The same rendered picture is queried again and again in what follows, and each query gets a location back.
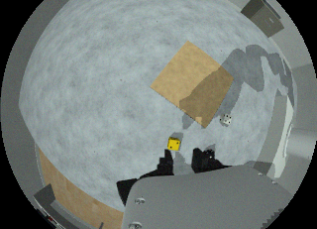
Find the tan square mat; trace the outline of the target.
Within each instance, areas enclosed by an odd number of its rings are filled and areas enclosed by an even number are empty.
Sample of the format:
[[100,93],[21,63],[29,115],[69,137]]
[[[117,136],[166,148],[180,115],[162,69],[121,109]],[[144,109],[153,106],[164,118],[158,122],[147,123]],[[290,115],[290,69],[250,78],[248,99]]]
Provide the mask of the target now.
[[233,80],[215,59],[187,41],[150,88],[206,128]]

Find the yellow die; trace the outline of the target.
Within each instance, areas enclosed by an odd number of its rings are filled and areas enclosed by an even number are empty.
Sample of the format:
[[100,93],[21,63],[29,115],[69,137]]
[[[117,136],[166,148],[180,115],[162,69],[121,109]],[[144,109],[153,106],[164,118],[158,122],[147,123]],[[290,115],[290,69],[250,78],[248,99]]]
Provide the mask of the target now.
[[176,150],[176,151],[178,151],[179,144],[180,144],[180,141],[179,141],[178,138],[169,137],[169,138],[168,138],[168,143],[167,143],[167,148],[168,148],[169,150]]

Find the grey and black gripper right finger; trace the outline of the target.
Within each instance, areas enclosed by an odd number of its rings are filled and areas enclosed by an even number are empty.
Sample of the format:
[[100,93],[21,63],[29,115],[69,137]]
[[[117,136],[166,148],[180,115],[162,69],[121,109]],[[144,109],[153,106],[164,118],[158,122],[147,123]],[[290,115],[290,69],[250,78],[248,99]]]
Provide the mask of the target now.
[[215,159],[209,160],[209,158],[199,148],[194,148],[192,153],[191,167],[195,173],[199,173],[215,171],[231,166],[224,166]]

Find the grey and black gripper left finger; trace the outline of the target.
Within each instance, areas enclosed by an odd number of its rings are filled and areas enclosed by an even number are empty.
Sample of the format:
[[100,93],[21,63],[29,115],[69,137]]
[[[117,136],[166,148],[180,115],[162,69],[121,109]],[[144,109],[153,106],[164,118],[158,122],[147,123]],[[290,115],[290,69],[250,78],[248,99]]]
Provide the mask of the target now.
[[[156,170],[143,174],[140,176],[140,178],[147,177],[147,176],[159,176],[159,175],[174,175],[173,174],[173,158],[172,158],[170,150],[164,150],[164,158],[159,158],[159,164],[157,165]],[[127,198],[131,190],[131,187],[139,179],[132,178],[132,179],[117,181],[116,184],[117,184],[118,192],[124,206],[126,206]]]

